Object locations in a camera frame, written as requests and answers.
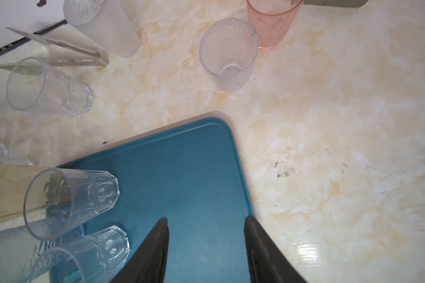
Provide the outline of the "clear glass back tall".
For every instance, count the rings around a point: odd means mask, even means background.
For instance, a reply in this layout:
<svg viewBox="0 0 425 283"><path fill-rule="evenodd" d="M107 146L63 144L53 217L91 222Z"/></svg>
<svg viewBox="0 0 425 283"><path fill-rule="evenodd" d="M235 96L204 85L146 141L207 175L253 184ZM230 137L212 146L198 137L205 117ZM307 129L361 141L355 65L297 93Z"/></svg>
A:
<svg viewBox="0 0 425 283"><path fill-rule="evenodd" d="M65 1L66 21L91 40L121 57L140 48L140 38L119 1Z"/></svg>

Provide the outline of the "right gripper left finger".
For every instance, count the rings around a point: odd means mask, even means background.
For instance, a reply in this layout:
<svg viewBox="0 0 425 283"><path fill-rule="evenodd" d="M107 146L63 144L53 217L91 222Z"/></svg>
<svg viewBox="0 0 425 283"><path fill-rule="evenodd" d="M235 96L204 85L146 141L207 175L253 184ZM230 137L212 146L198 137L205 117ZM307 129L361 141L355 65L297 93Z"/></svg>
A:
<svg viewBox="0 0 425 283"><path fill-rule="evenodd" d="M163 217L152 228L113 283L162 283L165 278L170 231Z"/></svg>

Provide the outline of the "pink plastic cup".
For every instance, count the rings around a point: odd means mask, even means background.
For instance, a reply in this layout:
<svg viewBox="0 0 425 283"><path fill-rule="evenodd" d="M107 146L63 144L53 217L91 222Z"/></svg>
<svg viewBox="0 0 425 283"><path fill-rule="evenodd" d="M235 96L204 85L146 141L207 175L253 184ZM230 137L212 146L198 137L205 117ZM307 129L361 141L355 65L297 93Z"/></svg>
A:
<svg viewBox="0 0 425 283"><path fill-rule="evenodd" d="M276 47L285 37L304 0L247 0L247 19L255 28L259 48Z"/></svg>

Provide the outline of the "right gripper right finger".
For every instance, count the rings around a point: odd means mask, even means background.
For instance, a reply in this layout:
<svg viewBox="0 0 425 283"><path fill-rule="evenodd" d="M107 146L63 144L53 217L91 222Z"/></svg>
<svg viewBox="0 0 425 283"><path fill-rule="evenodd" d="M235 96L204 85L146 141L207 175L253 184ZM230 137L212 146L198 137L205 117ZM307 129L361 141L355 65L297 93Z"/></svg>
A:
<svg viewBox="0 0 425 283"><path fill-rule="evenodd" d="M254 216L245 220L244 237L252 283L306 283Z"/></svg>

